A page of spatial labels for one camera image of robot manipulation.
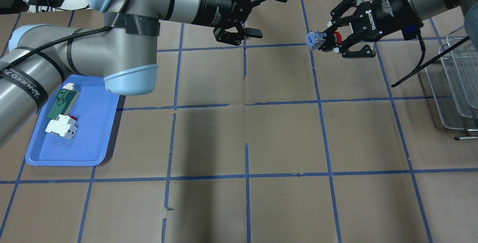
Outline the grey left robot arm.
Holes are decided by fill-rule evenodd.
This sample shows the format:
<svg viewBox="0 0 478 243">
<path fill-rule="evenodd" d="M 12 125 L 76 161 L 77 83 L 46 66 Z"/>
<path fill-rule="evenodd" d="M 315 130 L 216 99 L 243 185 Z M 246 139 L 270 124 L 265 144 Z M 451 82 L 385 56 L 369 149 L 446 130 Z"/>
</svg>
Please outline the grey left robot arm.
<svg viewBox="0 0 478 243">
<path fill-rule="evenodd" d="M 248 38 L 263 37 L 260 30 L 243 24 L 264 1 L 89 0 L 90 8 L 103 15 L 102 28 L 19 27 L 1 58 L 1 146 L 70 75 L 103 78 L 113 94 L 152 92 L 161 21 L 212 27 L 217 42 L 238 46 Z"/>
</svg>

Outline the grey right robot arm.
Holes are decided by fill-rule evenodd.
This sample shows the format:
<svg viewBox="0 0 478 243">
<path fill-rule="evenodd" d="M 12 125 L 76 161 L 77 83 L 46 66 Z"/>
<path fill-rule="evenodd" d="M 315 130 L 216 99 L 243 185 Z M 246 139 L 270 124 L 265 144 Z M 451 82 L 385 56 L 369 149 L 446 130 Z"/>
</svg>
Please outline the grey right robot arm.
<svg viewBox="0 0 478 243">
<path fill-rule="evenodd" d="M 337 49 L 344 58 L 372 58 L 374 49 L 365 45 L 359 51 L 350 48 L 359 42 L 375 43 L 383 37 L 419 26 L 424 20 L 460 7 L 464 26 L 473 46 L 477 46 L 477 0 L 342 0 L 331 10 L 331 24 L 321 33 L 323 52 Z"/>
</svg>

